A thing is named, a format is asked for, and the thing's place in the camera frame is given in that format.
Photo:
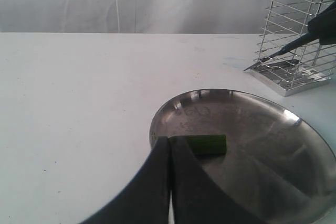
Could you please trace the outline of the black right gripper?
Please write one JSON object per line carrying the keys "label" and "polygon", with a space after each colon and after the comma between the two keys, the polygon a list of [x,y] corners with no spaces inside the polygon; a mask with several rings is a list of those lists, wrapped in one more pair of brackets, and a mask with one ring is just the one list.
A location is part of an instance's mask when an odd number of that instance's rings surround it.
{"label": "black right gripper", "polygon": [[308,42],[319,40],[321,45],[335,44],[335,1],[308,22]]}

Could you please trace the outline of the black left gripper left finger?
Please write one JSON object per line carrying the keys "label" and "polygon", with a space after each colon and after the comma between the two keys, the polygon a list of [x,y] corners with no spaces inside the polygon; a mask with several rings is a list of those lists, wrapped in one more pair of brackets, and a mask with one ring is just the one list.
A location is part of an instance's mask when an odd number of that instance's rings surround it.
{"label": "black left gripper left finger", "polygon": [[168,223],[171,146],[159,137],[127,186],[83,223]]}

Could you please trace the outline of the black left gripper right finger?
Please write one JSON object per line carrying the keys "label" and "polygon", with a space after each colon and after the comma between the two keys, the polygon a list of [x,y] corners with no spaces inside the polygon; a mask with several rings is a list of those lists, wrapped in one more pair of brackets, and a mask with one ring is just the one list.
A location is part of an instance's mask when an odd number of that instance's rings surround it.
{"label": "black left gripper right finger", "polygon": [[184,142],[170,140],[175,223],[250,223],[251,216],[205,173]]}

